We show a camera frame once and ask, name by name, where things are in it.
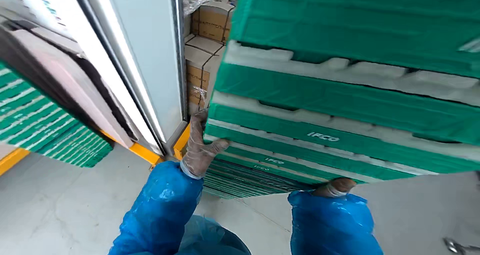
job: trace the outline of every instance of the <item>gray floor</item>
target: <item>gray floor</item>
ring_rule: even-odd
[[[0,254],[106,254],[149,164],[120,146],[92,169],[30,154],[0,177]],[[480,244],[480,191],[474,173],[370,185],[369,200],[385,254],[448,255],[441,238]],[[196,214],[236,233],[252,254],[290,254],[287,194],[223,200],[204,194]]]

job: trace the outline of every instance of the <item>person's arm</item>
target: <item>person's arm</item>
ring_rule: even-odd
[[[109,255],[178,251],[184,226],[194,213],[203,180],[188,177],[178,162],[158,164],[132,208],[123,217],[120,235]]]
[[[336,179],[313,192],[294,191],[288,196],[292,255],[383,254],[372,234],[374,221],[367,200],[347,194],[354,184],[346,180],[353,182]]]
[[[204,145],[201,122],[207,111],[191,117],[187,154],[181,162],[158,164],[148,177],[132,208],[123,217],[120,235],[109,255],[177,253],[185,224],[194,213],[203,179],[216,154],[228,147],[226,140]]]

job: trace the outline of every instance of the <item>cardboard box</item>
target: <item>cardboard box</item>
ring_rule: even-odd
[[[192,21],[191,14],[183,18],[183,37],[190,35],[190,22]]]
[[[190,35],[185,42],[189,114],[208,107],[225,45]]]
[[[232,28],[235,6],[226,2],[208,2],[192,14],[191,32],[226,43]]]

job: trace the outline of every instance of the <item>blue protective gown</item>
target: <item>blue protective gown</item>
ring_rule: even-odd
[[[185,175],[178,162],[157,165],[123,217],[109,255],[249,255],[235,234],[215,221],[192,217],[202,186],[203,180]],[[293,207],[292,255],[382,254],[363,198],[295,191],[288,200]]]

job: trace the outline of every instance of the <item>blue plastic sleeve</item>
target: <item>blue plastic sleeve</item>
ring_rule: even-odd
[[[175,254],[202,187],[203,180],[185,175],[178,162],[158,164],[123,217],[109,255]]]
[[[288,196],[292,205],[292,255],[381,255],[372,234],[367,200],[347,194],[324,198],[305,191]]]

